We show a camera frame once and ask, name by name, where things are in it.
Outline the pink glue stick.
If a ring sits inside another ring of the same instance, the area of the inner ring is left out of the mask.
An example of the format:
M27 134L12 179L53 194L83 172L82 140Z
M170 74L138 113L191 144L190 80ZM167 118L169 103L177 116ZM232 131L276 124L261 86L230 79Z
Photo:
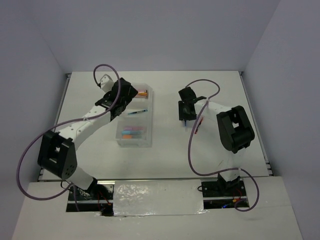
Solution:
M137 95L135 96L136 98L147 98L149 96L148 91L145 89L143 91L139 91Z

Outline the red pen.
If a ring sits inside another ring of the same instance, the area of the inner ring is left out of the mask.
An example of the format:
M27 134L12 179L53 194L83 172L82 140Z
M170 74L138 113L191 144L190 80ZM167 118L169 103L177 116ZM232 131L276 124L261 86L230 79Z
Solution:
M197 127L196 127L196 129L195 129L195 131L194 131L194 134L195 134L195 135L198 133L199 128L200 128L203 120L204 120L204 117L201 117L201 119L199 120L199 122L198 122L198 124L197 124Z

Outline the teal pen refill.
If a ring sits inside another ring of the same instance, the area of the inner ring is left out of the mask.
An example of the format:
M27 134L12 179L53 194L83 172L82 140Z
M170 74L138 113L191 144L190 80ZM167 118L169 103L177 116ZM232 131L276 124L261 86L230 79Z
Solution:
M136 115L136 114L141 114L141 113L146 113L146 112L148 112L148 109L142 109L142 110L129 112L128 115Z

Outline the blue highlighter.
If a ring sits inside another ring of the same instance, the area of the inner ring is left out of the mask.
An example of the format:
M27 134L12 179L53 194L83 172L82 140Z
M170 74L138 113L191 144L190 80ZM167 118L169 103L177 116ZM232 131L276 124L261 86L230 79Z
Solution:
M122 135L142 135L144 130L123 130L121 132Z

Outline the orange highlighter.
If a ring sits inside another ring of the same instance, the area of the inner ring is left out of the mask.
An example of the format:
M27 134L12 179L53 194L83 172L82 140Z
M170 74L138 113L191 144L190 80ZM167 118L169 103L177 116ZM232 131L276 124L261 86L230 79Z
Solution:
M122 135L122 139L141 139L143 136L141 134L125 134Z

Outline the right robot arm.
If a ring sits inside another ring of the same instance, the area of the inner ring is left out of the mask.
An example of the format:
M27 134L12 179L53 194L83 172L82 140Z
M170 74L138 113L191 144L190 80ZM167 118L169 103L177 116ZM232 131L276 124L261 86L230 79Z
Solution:
M217 190L223 196L230 195L240 185L239 160L242 153L255 139L252 124L245 109L240 106L224 106L211 101L210 97L197 96L188 85L178 92L178 117L180 121L194 121L188 140L187 159L193 173L200 177L217 175ZM200 173L192 165L191 149L193 137L200 126L201 118L214 121L217 125L218 139L225 151L229 153L222 166L212 173Z

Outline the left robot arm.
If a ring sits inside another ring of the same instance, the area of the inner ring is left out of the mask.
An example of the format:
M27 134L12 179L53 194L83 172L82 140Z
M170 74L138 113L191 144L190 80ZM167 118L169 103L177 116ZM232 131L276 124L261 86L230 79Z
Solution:
M67 124L57 132L48 130L42 137L38 165L53 175L74 184L82 196L91 200L106 188L95 177L78 166L77 150L80 145L122 114L138 94L124 78L109 80L103 86L104 96L79 121Z

